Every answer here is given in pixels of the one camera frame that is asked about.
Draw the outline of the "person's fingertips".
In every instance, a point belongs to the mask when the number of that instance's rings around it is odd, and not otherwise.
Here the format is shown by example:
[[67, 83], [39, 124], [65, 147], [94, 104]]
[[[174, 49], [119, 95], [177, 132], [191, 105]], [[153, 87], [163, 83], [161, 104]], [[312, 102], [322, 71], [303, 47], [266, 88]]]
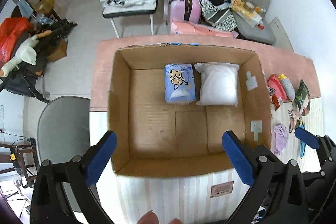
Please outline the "person's fingertips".
[[[151, 210], [144, 214], [137, 222], [137, 224], [159, 224], [159, 218], [157, 215]], [[183, 224], [180, 219], [172, 219], [169, 224]]]

